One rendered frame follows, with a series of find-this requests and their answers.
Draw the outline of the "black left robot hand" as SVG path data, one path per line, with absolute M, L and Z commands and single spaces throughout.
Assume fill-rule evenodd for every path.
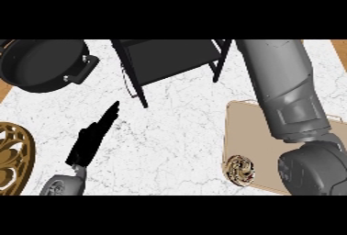
M 79 165 L 87 167 L 91 163 L 103 137 L 107 134 L 107 130 L 115 119 L 118 118 L 118 112 L 119 102 L 115 102 L 107 108 L 99 121 L 93 122 L 84 129 L 79 130 L 76 141 L 65 161 L 68 165 Z

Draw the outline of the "black tiered shelf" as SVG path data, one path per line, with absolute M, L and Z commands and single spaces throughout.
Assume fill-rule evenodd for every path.
M 230 44 L 230 39 L 110 41 L 143 107 L 147 107 L 147 102 L 141 88 L 205 64 L 212 71 L 212 82 L 218 81 Z

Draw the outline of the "yellow patterned lemon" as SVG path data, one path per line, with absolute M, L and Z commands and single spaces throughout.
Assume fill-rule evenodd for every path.
M 255 180 L 255 168 L 251 160 L 242 155 L 233 155 L 226 161 L 224 173 L 229 181 L 237 186 L 248 186 Z

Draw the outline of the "beige flat tray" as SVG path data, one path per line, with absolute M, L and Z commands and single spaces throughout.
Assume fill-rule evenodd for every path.
M 347 196 L 347 153 L 326 141 L 285 143 L 274 139 L 260 107 L 245 101 L 226 105 L 224 177 L 233 155 L 254 163 L 251 187 L 282 195 Z

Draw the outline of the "gold ornate round trivet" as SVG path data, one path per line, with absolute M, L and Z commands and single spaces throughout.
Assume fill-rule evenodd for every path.
M 10 122 L 0 122 L 0 196 L 17 196 L 32 172 L 35 141 L 29 131 Z

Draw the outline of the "brown wooden board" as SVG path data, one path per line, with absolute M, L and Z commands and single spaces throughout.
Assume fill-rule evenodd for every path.
M 332 39 L 330 42 L 338 54 L 344 70 L 347 71 L 347 39 Z
M 7 84 L 1 79 L 0 79 L 0 103 L 3 102 L 9 91 L 10 91 L 12 85 Z

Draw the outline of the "black round pan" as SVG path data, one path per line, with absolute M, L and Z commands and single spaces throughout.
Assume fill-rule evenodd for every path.
M 0 78 L 29 93 L 81 84 L 97 63 L 82 39 L 0 39 Z

